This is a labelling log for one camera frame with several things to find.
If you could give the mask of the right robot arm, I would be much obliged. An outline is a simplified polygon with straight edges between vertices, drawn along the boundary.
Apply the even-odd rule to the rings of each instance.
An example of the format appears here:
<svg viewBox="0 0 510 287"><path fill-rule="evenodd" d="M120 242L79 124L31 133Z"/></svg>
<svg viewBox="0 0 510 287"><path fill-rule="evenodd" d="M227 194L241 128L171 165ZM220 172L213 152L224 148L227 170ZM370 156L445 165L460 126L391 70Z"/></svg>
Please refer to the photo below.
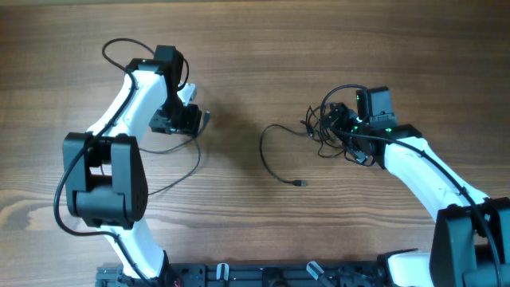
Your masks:
<svg viewBox="0 0 510 287"><path fill-rule="evenodd" d="M464 181L411 124L398 124L386 87L354 85L357 109L325 97L319 134L334 136L358 164L378 164L401 180L435 223L430 252L398 251L383 260L396 286L507 286L509 199Z"/></svg>

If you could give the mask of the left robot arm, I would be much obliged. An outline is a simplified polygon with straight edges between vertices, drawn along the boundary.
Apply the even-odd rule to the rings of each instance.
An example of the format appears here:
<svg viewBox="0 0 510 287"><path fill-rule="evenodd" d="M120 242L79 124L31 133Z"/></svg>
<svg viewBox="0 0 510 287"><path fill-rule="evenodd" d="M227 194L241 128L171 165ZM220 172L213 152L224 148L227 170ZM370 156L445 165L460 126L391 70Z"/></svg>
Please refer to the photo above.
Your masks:
<svg viewBox="0 0 510 287"><path fill-rule="evenodd" d="M144 217L150 196L139 142L145 131L187 135L192 143L208 124L193 99L189 64L171 45L159 45L151 58L134 58L122 67L123 86L105 114L86 132L70 132L63 141L65 173L57 186L53 213L60 214L64 195L69 213L89 227L86 236L104 236L122 264L104 269L98 286L177 286L179 275L167 253L152 237Z"/></svg>

